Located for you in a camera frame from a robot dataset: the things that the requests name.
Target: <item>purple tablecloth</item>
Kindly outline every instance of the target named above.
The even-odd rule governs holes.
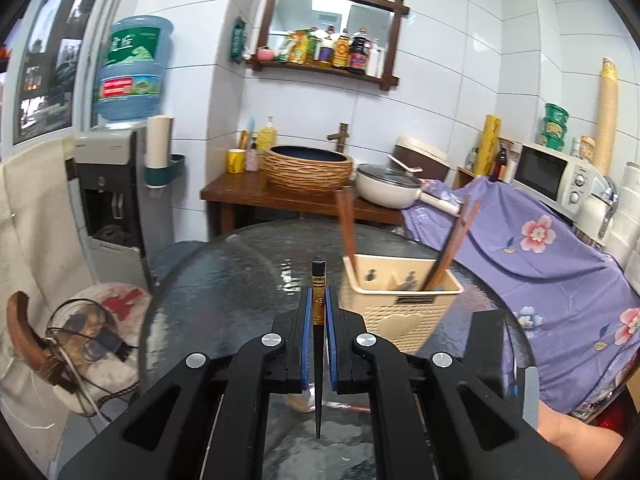
[[[583,244],[523,191],[480,178],[441,192],[481,201],[456,260],[500,294],[520,321],[540,370],[542,400],[586,418],[623,379],[638,350],[640,298],[610,256]],[[452,225],[451,216],[420,202],[403,215],[413,236],[434,248]]]

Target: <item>metal bolt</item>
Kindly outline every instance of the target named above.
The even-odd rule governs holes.
[[[262,344],[265,346],[277,346],[282,343],[282,338],[273,332],[262,336]]]
[[[453,358],[446,352],[438,352],[437,354],[434,354],[431,360],[433,361],[433,364],[440,368],[447,368],[451,366],[451,363],[453,362]]]
[[[187,366],[189,368],[200,368],[204,363],[207,362],[207,358],[203,354],[190,354],[187,356]]]
[[[356,338],[356,343],[360,346],[373,346],[376,344],[376,336],[373,334],[360,334]]]

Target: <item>black table top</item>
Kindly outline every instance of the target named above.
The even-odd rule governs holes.
[[[437,251],[391,232],[358,225],[358,252],[379,256],[434,258]],[[340,226],[331,221],[268,222],[217,238],[185,258],[161,283],[145,320],[140,346],[140,384],[149,389],[192,352],[211,358],[236,352],[270,331],[274,316],[296,309],[302,285],[310,284],[312,259],[327,262],[329,285],[342,273]],[[447,351],[462,357],[471,315],[505,309],[482,280],[460,264],[451,270],[464,291],[457,297],[418,355]],[[521,367],[532,351],[515,319],[508,316],[513,355]],[[300,413],[271,396],[264,454],[264,480],[375,478],[373,440],[366,396],[340,396],[325,381],[322,437],[315,438],[313,413]]]

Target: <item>bronze faucet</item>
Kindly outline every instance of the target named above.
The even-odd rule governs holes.
[[[338,144],[335,148],[335,151],[338,153],[344,153],[344,147],[347,143],[347,139],[349,138],[349,132],[347,128],[349,125],[347,123],[340,123],[340,131],[337,134],[331,134],[326,136],[326,140],[337,140]]]

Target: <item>blue gripper pad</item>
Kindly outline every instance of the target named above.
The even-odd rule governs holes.
[[[324,305],[326,341],[329,347],[329,378],[331,379],[331,389],[335,392],[338,389],[338,349],[335,343],[334,306],[332,305],[331,290],[329,287],[327,287],[324,292]]]
[[[302,334],[302,347],[300,349],[300,381],[302,382],[302,390],[309,388],[309,370],[313,366],[313,356],[311,355],[311,311],[313,309],[313,301],[311,296],[311,287],[308,288],[305,306],[305,329]]]

